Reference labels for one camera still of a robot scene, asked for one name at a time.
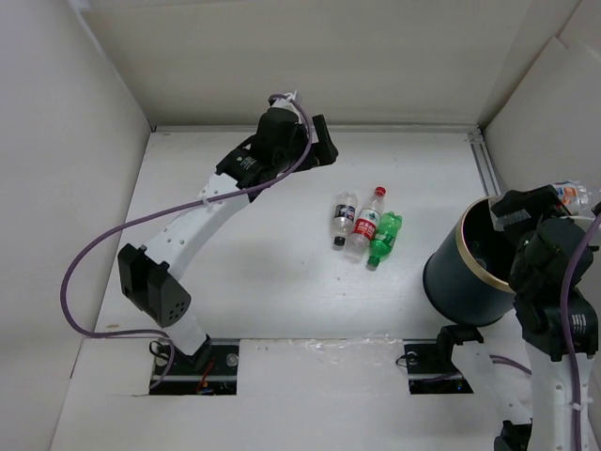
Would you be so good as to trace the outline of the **clear bottle blue orange label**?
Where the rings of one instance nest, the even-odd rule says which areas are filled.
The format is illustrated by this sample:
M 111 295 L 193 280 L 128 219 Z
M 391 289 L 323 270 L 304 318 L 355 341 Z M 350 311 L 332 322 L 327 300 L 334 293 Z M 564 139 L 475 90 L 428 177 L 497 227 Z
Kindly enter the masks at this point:
M 553 182 L 551 186 L 571 215 L 594 218 L 594 208 L 600 203 L 600 186 L 571 179 Z

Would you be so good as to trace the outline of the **clear bottle black label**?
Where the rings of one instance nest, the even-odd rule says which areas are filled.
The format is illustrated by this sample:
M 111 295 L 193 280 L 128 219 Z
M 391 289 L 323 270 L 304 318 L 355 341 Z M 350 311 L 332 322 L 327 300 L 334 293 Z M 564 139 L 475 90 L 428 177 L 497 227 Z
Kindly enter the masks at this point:
M 342 249 L 350 235 L 356 216 L 358 197 L 349 192 L 342 192 L 335 198 L 331 217 L 331 238 L 335 249 Z

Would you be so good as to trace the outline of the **clear bottle red label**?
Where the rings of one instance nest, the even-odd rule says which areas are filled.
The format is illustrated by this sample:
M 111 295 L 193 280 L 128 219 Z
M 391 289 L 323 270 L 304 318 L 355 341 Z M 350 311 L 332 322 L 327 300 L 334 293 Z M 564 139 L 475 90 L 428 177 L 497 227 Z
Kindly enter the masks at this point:
M 359 262 L 370 246 L 379 226 L 384 210 L 386 189 L 378 186 L 363 203 L 355 225 L 347 239 L 346 257 L 353 262 Z

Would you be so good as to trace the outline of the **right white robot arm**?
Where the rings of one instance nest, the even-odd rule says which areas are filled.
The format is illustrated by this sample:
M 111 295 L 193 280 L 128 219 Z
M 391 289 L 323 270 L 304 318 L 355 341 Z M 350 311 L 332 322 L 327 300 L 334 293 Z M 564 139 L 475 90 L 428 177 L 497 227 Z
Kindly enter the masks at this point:
M 476 201 L 425 263 L 426 297 L 448 320 L 434 358 L 497 410 L 495 449 L 588 447 L 600 317 L 578 283 L 599 248 L 599 205 L 584 187 L 563 181 Z M 505 387 L 481 335 L 508 313 L 529 358 L 530 407 Z

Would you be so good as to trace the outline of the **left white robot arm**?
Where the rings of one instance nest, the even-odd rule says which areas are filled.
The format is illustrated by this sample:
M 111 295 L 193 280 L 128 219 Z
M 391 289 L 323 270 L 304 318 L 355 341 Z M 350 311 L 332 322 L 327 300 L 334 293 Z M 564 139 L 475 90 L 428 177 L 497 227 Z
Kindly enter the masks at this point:
M 286 169 L 300 172 L 335 162 L 338 150 L 325 117 L 314 116 L 309 124 L 313 138 L 293 108 L 271 106 L 259 118 L 255 134 L 217 164 L 199 195 L 206 205 L 184 210 L 157 236 L 140 247 L 127 244 L 117 255 L 123 295 L 173 340 L 177 361 L 189 372 L 207 366 L 211 340 L 179 281 L 203 245 L 249 206 L 265 183 Z

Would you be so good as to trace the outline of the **dark bin with gold rim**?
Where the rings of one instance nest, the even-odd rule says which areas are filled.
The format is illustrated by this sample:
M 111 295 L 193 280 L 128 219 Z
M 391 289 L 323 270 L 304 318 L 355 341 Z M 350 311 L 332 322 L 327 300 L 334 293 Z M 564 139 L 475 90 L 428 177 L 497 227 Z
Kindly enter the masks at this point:
M 456 324 L 486 327 L 514 308 L 508 277 L 515 247 L 494 229 L 488 201 L 467 207 L 424 265 L 428 301 Z

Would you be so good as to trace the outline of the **green plastic bottle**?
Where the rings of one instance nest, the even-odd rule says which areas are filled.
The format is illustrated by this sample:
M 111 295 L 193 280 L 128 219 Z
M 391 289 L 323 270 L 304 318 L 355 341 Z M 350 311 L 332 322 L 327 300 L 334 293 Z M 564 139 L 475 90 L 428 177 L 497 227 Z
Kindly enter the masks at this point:
M 390 255 L 402 224 L 403 218 L 401 215 L 392 211 L 383 214 L 370 243 L 367 259 L 367 267 L 370 270 L 375 270 Z

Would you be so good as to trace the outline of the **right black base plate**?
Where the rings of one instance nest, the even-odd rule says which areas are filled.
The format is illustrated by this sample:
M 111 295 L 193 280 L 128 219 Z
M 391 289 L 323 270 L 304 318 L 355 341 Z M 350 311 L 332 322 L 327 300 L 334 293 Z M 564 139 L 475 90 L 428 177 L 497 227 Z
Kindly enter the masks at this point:
M 470 395 L 469 383 L 450 359 L 440 354 L 434 339 L 407 340 L 396 363 L 408 375 L 411 395 Z

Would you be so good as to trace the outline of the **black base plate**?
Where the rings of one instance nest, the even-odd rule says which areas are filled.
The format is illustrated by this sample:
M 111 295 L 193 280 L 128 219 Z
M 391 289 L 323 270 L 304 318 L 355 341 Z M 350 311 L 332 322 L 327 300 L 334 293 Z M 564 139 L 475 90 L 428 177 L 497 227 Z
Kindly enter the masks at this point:
M 407 340 L 396 363 L 408 375 L 411 395 L 470 395 L 469 383 L 450 359 L 440 354 L 434 339 Z
M 195 369 L 182 354 L 175 356 L 164 379 L 169 346 L 152 341 L 149 351 L 153 366 L 148 393 L 151 396 L 234 396 L 238 388 L 239 341 L 216 340 L 213 342 L 207 362 Z

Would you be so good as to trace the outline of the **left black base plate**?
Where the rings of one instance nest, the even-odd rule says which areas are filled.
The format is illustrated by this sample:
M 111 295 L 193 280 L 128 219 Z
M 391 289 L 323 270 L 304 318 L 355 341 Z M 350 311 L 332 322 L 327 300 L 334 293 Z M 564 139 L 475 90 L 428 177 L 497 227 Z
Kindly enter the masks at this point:
M 213 342 L 207 362 L 195 369 L 182 354 L 175 356 L 164 379 L 169 346 L 152 341 L 149 351 L 153 366 L 148 393 L 151 396 L 234 396 L 238 388 L 239 341 L 216 340 Z

